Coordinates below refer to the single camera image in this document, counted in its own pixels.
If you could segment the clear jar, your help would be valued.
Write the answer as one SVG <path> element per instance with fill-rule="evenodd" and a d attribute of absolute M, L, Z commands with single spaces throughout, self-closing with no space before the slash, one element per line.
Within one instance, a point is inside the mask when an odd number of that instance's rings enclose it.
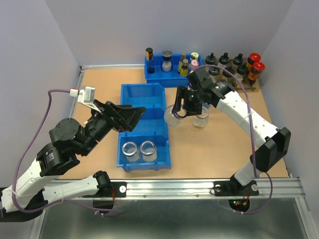
<path fill-rule="evenodd" d="M 200 115 L 194 116 L 192 119 L 192 125 L 197 128 L 205 128 L 209 119 L 209 111 L 206 107 L 202 107 Z"/>
<path fill-rule="evenodd" d="M 152 141 L 144 141 L 140 146 L 142 158 L 146 162 L 154 162 L 157 160 L 157 148 Z"/>
<path fill-rule="evenodd" d="M 164 120 L 165 122 L 171 126 L 171 127 L 178 127 L 183 124 L 185 121 L 185 118 L 181 118 L 177 116 L 176 114 L 172 113 L 173 105 L 170 105 L 167 107 L 165 113 L 164 113 Z"/>

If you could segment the clear jar edge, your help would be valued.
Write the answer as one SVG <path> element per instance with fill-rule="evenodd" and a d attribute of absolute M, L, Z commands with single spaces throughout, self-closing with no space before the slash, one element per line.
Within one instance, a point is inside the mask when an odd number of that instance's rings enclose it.
<path fill-rule="evenodd" d="M 132 141 L 123 144 L 122 153 L 129 162 L 136 162 L 140 158 L 138 146 Z"/>

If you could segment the blue condiment tray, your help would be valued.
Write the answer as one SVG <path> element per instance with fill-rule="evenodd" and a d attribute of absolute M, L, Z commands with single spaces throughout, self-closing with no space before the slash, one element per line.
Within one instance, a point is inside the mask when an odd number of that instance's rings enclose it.
<path fill-rule="evenodd" d="M 148 72 L 148 61 L 147 57 L 144 59 L 145 67 L 145 79 L 147 83 L 159 83 L 164 88 L 174 88 L 178 86 L 187 87 L 188 79 L 187 77 L 181 77 L 180 73 L 178 72 L 179 60 L 180 60 L 180 53 L 173 54 L 171 58 L 171 70 L 169 72 L 164 72 L 162 70 L 162 63 L 163 58 L 161 54 L 154 55 L 154 73 Z"/>

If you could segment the yellow label sauce bottle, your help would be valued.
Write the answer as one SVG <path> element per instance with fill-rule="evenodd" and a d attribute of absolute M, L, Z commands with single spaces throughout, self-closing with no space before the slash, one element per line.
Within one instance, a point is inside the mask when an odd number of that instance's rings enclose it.
<path fill-rule="evenodd" d="M 178 64 L 178 73 L 180 74 L 181 72 L 181 68 L 182 68 L 182 64 L 183 61 L 186 59 L 186 52 L 182 52 L 180 55 L 180 59 L 179 59 L 179 64 Z"/>
<path fill-rule="evenodd" d="M 181 76 L 181 77 L 186 77 L 187 74 L 188 74 L 188 60 L 185 59 L 185 60 L 183 61 L 183 64 L 182 64 L 180 76 Z"/>

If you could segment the pink lid spice jar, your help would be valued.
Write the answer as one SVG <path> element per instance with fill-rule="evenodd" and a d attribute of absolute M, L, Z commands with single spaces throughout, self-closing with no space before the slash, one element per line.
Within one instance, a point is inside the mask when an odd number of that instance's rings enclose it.
<path fill-rule="evenodd" d="M 192 60 L 188 65 L 188 73 L 190 74 L 194 70 L 196 70 L 200 65 L 200 62 L 198 60 Z"/>

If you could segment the black cap cruet front left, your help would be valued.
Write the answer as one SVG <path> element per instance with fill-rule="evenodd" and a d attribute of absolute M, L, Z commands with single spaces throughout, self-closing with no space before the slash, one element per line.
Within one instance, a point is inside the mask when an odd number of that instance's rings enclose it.
<path fill-rule="evenodd" d="M 220 69 L 216 67 L 217 65 L 218 64 L 215 63 L 213 66 L 209 67 L 208 69 L 209 77 L 214 83 L 220 80 Z"/>

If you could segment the yellow lid spice jar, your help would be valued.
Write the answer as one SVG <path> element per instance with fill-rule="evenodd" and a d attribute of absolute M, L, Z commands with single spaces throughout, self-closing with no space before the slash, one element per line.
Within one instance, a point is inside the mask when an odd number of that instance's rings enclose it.
<path fill-rule="evenodd" d="M 199 54 L 197 52 L 192 52 L 190 54 L 190 61 L 192 62 L 193 60 L 199 61 Z"/>

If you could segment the black cap cruet back left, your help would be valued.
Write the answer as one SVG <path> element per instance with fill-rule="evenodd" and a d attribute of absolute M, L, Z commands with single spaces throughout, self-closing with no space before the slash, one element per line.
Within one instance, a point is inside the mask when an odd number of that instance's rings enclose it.
<path fill-rule="evenodd" d="M 206 56 L 204 63 L 206 65 L 215 65 L 216 61 L 217 61 L 217 58 L 215 57 L 214 53 L 211 52 L 210 55 Z"/>

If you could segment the tall black cap bottle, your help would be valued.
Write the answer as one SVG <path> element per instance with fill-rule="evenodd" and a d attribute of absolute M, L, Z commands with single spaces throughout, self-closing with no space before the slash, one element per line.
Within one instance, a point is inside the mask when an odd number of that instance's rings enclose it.
<path fill-rule="evenodd" d="M 154 67 L 154 52 L 151 47 L 148 47 L 146 49 L 146 59 L 147 59 L 147 71 L 150 74 L 153 74 L 155 72 Z"/>

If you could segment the black cap cruet front right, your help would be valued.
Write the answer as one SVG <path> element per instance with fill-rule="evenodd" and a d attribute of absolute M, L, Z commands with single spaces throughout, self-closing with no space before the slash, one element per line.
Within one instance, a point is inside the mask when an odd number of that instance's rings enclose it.
<path fill-rule="evenodd" d="M 247 73 L 248 73 L 247 63 L 243 63 L 239 65 L 235 72 L 235 77 L 237 78 L 238 82 L 241 83 L 244 77 L 247 75 Z"/>

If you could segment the black cap cruet back right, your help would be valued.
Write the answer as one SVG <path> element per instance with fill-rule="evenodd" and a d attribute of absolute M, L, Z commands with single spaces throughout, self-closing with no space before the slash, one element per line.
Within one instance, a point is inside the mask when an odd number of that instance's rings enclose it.
<path fill-rule="evenodd" d="M 236 57 L 234 57 L 232 61 L 232 65 L 233 65 L 233 68 L 237 68 L 241 64 L 243 64 L 243 54 L 239 53 Z"/>

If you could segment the red lid jar front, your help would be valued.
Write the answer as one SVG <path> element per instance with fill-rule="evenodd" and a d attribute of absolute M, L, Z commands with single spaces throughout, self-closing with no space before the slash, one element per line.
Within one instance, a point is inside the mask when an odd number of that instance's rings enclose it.
<path fill-rule="evenodd" d="M 258 62 L 254 62 L 252 65 L 251 70 L 248 73 L 248 81 L 250 83 L 250 85 L 253 85 L 256 83 L 259 75 L 265 70 L 265 65 L 258 61 Z"/>

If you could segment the red lid jar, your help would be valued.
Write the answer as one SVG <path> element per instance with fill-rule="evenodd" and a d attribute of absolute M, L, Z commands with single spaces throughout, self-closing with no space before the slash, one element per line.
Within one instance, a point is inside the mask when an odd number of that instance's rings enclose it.
<path fill-rule="evenodd" d="M 250 83 L 250 85 L 253 85 L 256 83 L 259 75 L 265 70 L 265 65 L 258 61 L 258 62 L 254 62 L 252 65 L 251 70 L 248 73 L 248 81 Z"/>
<path fill-rule="evenodd" d="M 247 68 L 248 68 L 248 71 L 250 72 L 252 67 L 253 67 L 253 64 L 255 62 L 259 62 L 261 60 L 261 55 L 258 54 L 258 53 L 251 53 L 247 59 Z"/>

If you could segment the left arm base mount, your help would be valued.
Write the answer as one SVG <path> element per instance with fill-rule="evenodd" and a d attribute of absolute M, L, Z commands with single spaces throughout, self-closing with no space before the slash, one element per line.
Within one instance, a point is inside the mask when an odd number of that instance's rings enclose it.
<path fill-rule="evenodd" d="M 111 200 L 93 200 L 93 207 L 102 209 L 113 209 L 116 198 L 125 198 L 127 182 L 111 181 L 107 172 L 98 171 L 93 175 L 97 181 L 98 191 L 95 194 L 88 194 L 83 198 L 112 198 Z"/>

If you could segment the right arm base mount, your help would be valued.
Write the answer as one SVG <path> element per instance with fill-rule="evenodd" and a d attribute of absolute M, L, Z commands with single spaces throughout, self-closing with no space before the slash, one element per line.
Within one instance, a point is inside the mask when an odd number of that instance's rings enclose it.
<path fill-rule="evenodd" d="M 255 180 L 242 186 L 235 180 L 214 181 L 209 193 L 216 197 L 230 197 L 229 206 L 236 212 L 246 213 L 250 207 L 250 197 L 259 196 L 259 189 Z"/>

